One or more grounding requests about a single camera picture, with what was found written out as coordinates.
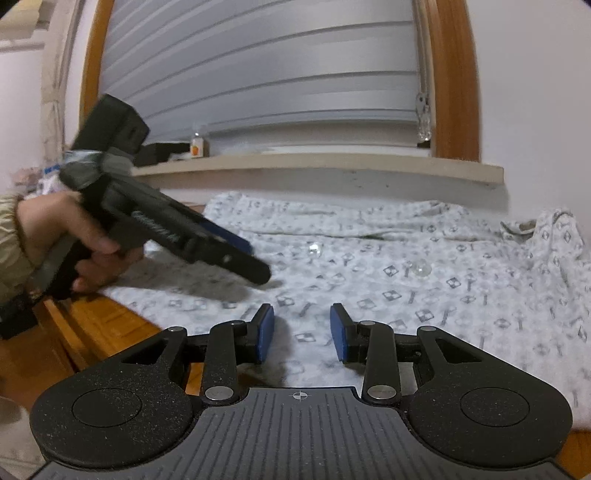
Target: white bedding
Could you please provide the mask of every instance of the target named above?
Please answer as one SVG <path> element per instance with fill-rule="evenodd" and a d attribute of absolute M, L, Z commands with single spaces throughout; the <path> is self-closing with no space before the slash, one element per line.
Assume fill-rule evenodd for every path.
<path fill-rule="evenodd" d="M 399 333 L 435 325 L 558 388 L 574 427 L 591 429 L 591 262 L 566 210 L 530 225 L 489 225 L 440 202 L 355 210 L 228 193 L 205 215 L 245 237 L 272 265 L 256 288 L 220 268 L 186 265 L 158 245 L 105 290 L 160 327 L 189 334 L 249 320 L 263 302 L 277 317 L 265 364 L 273 385 L 361 386 L 336 358 L 329 307 Z M 425 277 L 412 267 L 424 261 Z"/>

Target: window sill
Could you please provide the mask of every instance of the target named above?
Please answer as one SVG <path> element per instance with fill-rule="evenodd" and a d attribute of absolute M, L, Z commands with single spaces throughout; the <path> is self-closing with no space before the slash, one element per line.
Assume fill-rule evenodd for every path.
<path fill-rule="evenodd" d="M 276 168 L 337 168 L 415 173 L 480 183 L 504 184 L 504 170 L 495 165 L 448 158 L 386 154 L 254 154 L 222 155 L 195 160 L 159 163 L 132 170 L 134 177 L 168 175 L 192 171 L 257 170 Z"/>

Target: sleeve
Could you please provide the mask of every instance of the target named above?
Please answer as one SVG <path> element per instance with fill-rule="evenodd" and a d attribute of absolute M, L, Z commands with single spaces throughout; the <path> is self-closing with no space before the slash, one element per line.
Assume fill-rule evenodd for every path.
<path fill-rule="evenodd" d="M 33 265 L 21 248 L 16 222 L 17 195 L 0 196 L 0 303 L 20 293 L 33 272 Z"/>

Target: finger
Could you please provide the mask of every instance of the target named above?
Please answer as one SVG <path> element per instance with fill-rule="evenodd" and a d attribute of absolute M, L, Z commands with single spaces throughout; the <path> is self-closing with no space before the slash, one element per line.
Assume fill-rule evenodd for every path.
<path fill-rule="evenodd" d="M 138 262 L 144 257 L 144 249 L 134 248 L 129 250 L 124 257 L 118 254 L 102 254 L 100 252 L 93 252 L 91 259 L 103 268 L 106 268 L 114 275 L 121 275 L 127 268 Z"/>
<path fill-rule="evenodd" d="M 73 197 L 65 198 L 58 216 L 62 227 L 95 252 L 115 253 L 119 249 L 117 242 L 106 235 L 97 221 Z"/>
<path fill-rule="evenodd" d="M 75 269 L 81 277 L 99 286 L 106 285 L 117 277 L 115 273 L 97 265 L 92 260 L 80 260 Z"/>
<path fill-rule="evenodd" d="M 93 293 L 96 292 L 100 287 L 98 285 L 94 285 L 89 280 L 78 277 L 74 280 L 72 284 L 72 290 L 76 293 Z"/>
<path fill-rule="evenodd" d="M 115 276 L 121 275 L 129 266 L 125 259 L 117 254 L 105 255 L 93 252 L 91 260 Z"/>
<path fill-rule="evenodd" d="M 128 265 L 139 262 L 144 257 L 144 247 L 132 248 L 125 254 L 125 261 Z"/>

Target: small bottle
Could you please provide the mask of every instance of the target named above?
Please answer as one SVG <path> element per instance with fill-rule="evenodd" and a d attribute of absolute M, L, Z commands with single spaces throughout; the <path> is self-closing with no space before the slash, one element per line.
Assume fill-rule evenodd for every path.
<path fill-rule="evenodd" d="M 191 139 L 191 158 L 202 158 L 204 150 L 203 137 L 195 132 Z"/>

